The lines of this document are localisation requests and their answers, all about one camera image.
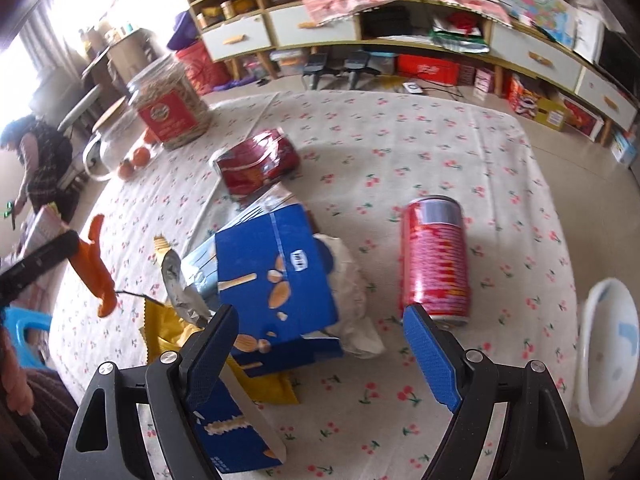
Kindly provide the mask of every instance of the orange plastic toy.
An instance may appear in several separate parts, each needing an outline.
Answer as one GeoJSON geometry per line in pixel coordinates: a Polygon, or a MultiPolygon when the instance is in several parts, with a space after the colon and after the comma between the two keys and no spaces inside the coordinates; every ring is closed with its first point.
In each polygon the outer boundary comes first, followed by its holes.
{"type": "Polygon", "coordinates": [[[100,231],[104,215],[96,215],[89,226],[89,241],[80,240],[78,252],[69,258],[76,274],[91,293],[102,300],[98,308],[98,317],[107,317],[118,303],[115,284],[107,267],[100,258],[100,231]]]}

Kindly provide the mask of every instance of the yellow snack bag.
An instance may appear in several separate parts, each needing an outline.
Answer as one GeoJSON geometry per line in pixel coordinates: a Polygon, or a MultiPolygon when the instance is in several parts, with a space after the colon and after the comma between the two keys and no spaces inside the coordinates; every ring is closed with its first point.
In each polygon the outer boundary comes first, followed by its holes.
{"type": "MultiPolygon", "coordinates": [[[[180,351],[187,339],[200,330],[181,319],[171,306],[145,300],[145,323],[141,332],[146,341],[146,362],[153,362],[169,350],[180,351]]],[[[231,355],[226,358],[226,364],[251,400],[267,404],[299,403],[286,372],[250,378],[231,355]]]]}

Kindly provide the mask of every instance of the blue gripper pad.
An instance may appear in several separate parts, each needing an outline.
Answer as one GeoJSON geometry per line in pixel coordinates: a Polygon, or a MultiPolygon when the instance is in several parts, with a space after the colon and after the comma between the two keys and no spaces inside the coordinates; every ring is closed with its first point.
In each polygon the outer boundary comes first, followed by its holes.
{"type": "Polygon", "coordinates": [[[404,338],[409,343],[420,370],[436,400],[455,413],[462,403],[456,386],[456,371],[431,330],[420,318],[415,306],[409,306],[402,318],[404,338]]]}

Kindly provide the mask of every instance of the red snack bag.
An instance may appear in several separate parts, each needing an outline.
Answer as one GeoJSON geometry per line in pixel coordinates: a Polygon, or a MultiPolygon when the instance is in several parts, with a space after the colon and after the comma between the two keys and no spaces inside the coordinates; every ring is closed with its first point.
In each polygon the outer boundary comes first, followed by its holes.
{"type": "Polygon", "coordinates": [[[244,198],[268,186],[300,164],[300,157],[281,128],[255,134],[229,150],[211,157],[229,193],[244,198]]]}

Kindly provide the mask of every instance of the white drawer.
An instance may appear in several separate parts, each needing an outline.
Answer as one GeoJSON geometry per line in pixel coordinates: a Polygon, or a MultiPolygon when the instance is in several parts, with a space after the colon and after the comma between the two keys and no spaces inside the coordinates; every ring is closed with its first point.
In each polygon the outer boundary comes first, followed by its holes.
{"type": "Polygon", "coordinates": [[[491,56],[499,57],[535,72],[545,79],[573,90],[582,65],[555,47],[503,25],[494,24],[491,56]]]}
{"type": "Polygon", "coordinates": [[[261,14],[223,23],[202,35],[213,60],[238,56],[252,50],[269,48],[271,40],[261,14]]]}
{"type": "Polygon", "coordinates": [[[625,130],[631,127],[636,116],[636,107],[620,95],[612,83],[594,71],[583,67],[575,93],[625,130]]]}
{"type": "Polygon", "coordinates": [[[358,33],[354,18],[313,27],[313,20],[305,6],[287,7],[269,13],[278,47],[300,44],[340,43],[356,41],[358,33]]]}

